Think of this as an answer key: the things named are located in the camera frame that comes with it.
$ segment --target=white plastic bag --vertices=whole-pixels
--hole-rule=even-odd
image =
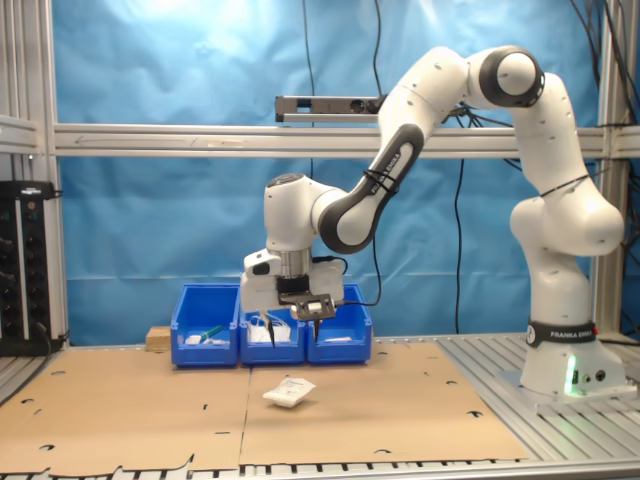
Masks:
[[[287,377],[276,388],[265,393],[262,398],[271,400],[280,407],[293,408],[316,386],[304,378]]]

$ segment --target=cardboard sheet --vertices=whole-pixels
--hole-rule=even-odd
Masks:
[[[285,375],[317,385],[293,409],[262,398]],[[248,408],[243,465],[527,456],[434,344],[377,345],[367,366],[254,369]]]
[[[249,378],[174,370],[169,353],[67,352],[0,408],[0,472],[96,476],[192,456],[193,470],[237,468]]]

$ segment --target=blue backdrop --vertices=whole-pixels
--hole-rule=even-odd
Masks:
[[[579,126],[596,122],[586,36],[569,2],[381,0],[378,70],[388,92],[429,48],[528,48],[563,77]],[[61,122],[272,125],[276,95],[311,93],[300,0],[54,0]],[[309,0],[317,95],[377,95],[373,0]],[[498,114],[501,119],[507,116]],[[370,159],[316,160],[350,189]],[[237,282],[263,248],[262,194],[309,159],[61,159],[71,339],[136,343],[168,324],[185,282]],[[453,332],[458,160],[419,161],[382,216],[377,335]],[[509,215],[534,189],[500,160],[469,160],[462,332],[524,330],[529,278]],[[318,245],[316,252],[325,249]],[[370,250],[349,258],[374,298]]]

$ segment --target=horizontal metal bar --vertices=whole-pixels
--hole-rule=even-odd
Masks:
[[[640,126],[617,129],[617,134],[613,141],[612,157],[640,157]]]
[[[579,130],[585,158],[602,156],[603,130]],[[55,126],[58,156],[371,158],[377,128]],[[519,158],[512,128],[442,128],[421,158]]]
[[[0,153],[37,153],[35,123],[0,115]]]
[[[341,122],[341,123],[377,123],[378,115],[372,113],[285,113],[285,122]]]

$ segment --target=blue plastic bin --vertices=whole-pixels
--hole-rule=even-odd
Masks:
[[[239,286],[231,284],[186,284],[171,319],[171,361],[178,367],[233,367],[238,363]],[[185,344],[190,335],[200,335],[222,325],[213,339],[226,344]]]
[[[269,311],[291,328],[290,342],[249,342],[248,323],[258,312],[240,312],[240,361],[245,365],[297,365],[304,363],[306,325],[291,318],[289,309]]]
[[[344,299],[364,302],[357,285],[344,286]],[[308,322],[307,359],[313,365],[335,365],[343,363],[365,363],[371,358],[373,335],[369,310],[363,305],[338,307],[335,318],[320,325],[318,342],[314,339],[313,322]],[[328,342],[330,338],[351,337],[350,341]]]

